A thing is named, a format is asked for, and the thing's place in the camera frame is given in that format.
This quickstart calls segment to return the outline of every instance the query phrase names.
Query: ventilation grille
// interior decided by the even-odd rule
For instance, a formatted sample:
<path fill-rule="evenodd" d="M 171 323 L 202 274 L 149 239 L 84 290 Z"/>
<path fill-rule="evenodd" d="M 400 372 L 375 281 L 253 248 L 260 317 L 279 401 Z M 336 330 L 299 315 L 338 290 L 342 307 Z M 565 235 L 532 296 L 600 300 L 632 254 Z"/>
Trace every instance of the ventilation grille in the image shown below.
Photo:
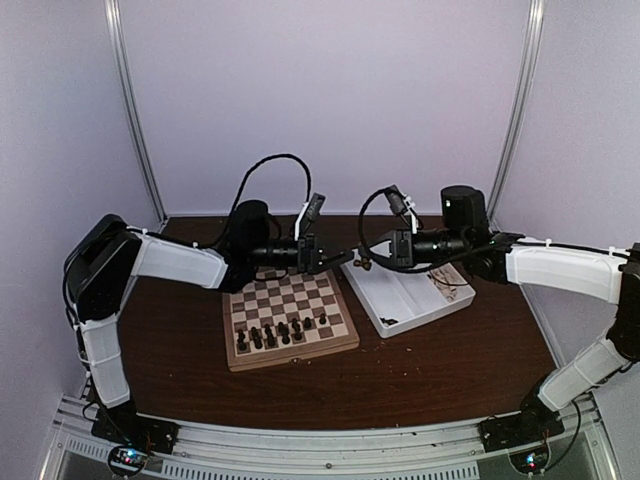
<path fill-rule="evenodd" d="M 67 450 L 73 453 L 77 453 L 84 457 L 93 458 L 96 460 L 107 460 L 109 455 L 109 448 L 91 440 L 85 440 L 69 437 L 69 443 L 67 444 Z"/>
<path fill-rule="evenodd" d="M 312 476 L 281 476 L 281 475 L 256 475 L 252 474 L 228 474 L 199 466 L 185 466 L 178 462 L 165 460 L 162 467 L 162 477 L 172 480 L 297 480 L 299 478 L 312 478 Z M 443 468 L 430 468 L 418 473 L 407 475 L 389 475 L 386 477 L 367 475 L 335 475 L 331 478 L 349 478 L 358 480 L 479 480 L 478 465 L 468 462 Z"/>

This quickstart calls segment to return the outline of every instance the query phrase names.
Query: vertical metal post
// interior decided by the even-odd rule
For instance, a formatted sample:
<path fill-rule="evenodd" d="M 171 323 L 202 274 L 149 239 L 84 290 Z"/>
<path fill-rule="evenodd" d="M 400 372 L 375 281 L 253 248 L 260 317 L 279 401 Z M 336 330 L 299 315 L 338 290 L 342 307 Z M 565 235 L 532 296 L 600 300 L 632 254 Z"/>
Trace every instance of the vertical metal post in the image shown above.
<path fill-rule="evenodd" d="M 544 17 L 545 0 L 531 0 L 529 7 L 529 23 L 527 24 L 527 32 L 524 39 L 524 49 L 522 51 L 522 64 L 520 65 L 520 77 L 518 78 L 518 86 L 516 96 L 513 101 L 513 110 L 511 111 L 511 119 L 507 135 L 502 147 L 500 163 L 498 171 L 493 182 L 493 188 L 489 196 L 487 205 L 487 215 L 490 220 L 494 219 L 498 202 L 504 190 L 504 185 L 509 174 L 509 168 L 513 161 L 513 156 L 518 143 L 518 136 L 524 119 L 524 111 L 531 83 L 538 61 L 538 51 L 540 49 L 540 39 L 542 38 L 542 21 Z"/>
<path fill-rule="evenodd" d="M 127 53 L 124 45 L 124 34 L 122 32 L 122 23 L 120 21 L 119 1 L 105 0 L 105 7 L 107 14 L 107 25 L 109 27 L 109 33 L 111 35 L 113 51 L 116 56 L 118 74 L 120 76 L 120 85 L 122 87 L 122 93 L 124 95 L 124 101 L 127 108 L 127 118 L 129 120 L 129 130 L 131 131 L 131 138 L 133 139 L 133 145 L 135 147 L 136 156 L 138 157 L 138 163 L 140 164 L 142 176 L 144 178 L 149 196 L 151 197 L 153 208 L 158 217 L 158 221 L 163 222 L 164 220 L 166 220 L 167 214 L 164 210 L 162 199 L 160 198 L 158 184 L 156 183 L 156 179 L 153 175 L 153 169 L 151 168 L 147 145 L 144 141 L 144 135 L 142 134 L 142 126 L 140 124 L 138 108 L 136 106 L 136 100 L 133 94 L 133 84 L 131 83 L 129 63 L 127 61 Z"/>

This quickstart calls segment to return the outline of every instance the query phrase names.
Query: dark brown tabletop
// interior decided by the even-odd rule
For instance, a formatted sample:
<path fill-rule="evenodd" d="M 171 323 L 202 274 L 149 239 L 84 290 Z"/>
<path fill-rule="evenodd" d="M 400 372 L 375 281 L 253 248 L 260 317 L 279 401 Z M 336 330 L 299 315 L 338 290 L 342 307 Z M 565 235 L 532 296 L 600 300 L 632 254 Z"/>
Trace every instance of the dark brown tabletop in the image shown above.
<path fill-rule="evenodd" d="M 425 219 L 427 226 L 438 222 Z M 398 223 L 369 217 L 367 225 L 374 238 Z M 218 218 L 174 218 L 165 233 L 206 242 L 221 226 Z M 313 230 L 347 247 L 357 243 L 355 217 L 321 217 Z M 554 368 L 516 286 L 472 280 L 476 297 L 470 307 L 382 339 L 348 282 L 336 274 L 360 346 L 310 363 L 237 373 L 227 367 L 220 293 L 140 278 L 119 324 L 139 411 L 252 428 L 426 425 L 517 410 L 532 385 Z"/>

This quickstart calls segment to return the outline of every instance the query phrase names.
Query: chessboard border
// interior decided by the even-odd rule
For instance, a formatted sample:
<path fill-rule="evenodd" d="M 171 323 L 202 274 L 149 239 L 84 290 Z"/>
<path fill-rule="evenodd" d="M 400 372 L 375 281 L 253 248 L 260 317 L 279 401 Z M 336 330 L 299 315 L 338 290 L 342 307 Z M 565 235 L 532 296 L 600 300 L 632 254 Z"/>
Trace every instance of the chessboard border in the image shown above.
<path fill-rule="evenodd" d="M 282 365 L 285 363 L 297 363 L 301 360 L 307 360 L 331 353 L 342 352 L 357 348 L 360 345 L 360 336 L 353 324 L 351 318 L 351 312 L 347 308 L 347 304 L 342 296 L 342 290 L 336 280 L 333 271 L 328 270 L 324 272 L 329 279 L 331 288 L 333 289 L 333 295 L 336 298 L 340 313 L 344 318 L 344 324 L 347 327 L 348 334 L 341 337 L 334 337 L 325 339 L 321 343 L 302 343 L 300 345 L 294 345 L 277 352 L 265 351 L 255 353 L 252 355 L 235 355 L 235 331 L 233 335 L 228 335 L 228 330 L 233 329 L 233 321 L 231 319 L 231 295 L 225 294 L 222 296 L 222 319 L 224 326 L 224 338 L 225 348 L 227 353 L 227 366 L 232 372 L 239 372 L 244 370 L 253 370 L 257 368 L 270 367 L 272 365 Z"/>

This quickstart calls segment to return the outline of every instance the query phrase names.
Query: white tray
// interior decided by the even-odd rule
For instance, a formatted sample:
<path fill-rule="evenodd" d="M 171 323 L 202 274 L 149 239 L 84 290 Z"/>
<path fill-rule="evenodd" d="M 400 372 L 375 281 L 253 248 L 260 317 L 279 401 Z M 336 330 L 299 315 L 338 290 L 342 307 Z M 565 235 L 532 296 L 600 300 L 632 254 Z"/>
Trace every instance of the white tray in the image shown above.
<path fill-rule="evenodd" d="M 476 295 L 469 285 L 448 287 L 435 282 L 427 273 L 396 273 L 375 263 L 368 272 L 351 262 L 343 264 L 342 270 L 382 338 L 406 332 L 468 307 Z M 438 278 L 444 275 L 445 281 L 451 284 L 466 283 L 451 264 L 429 274 L 435 274 Z"/>

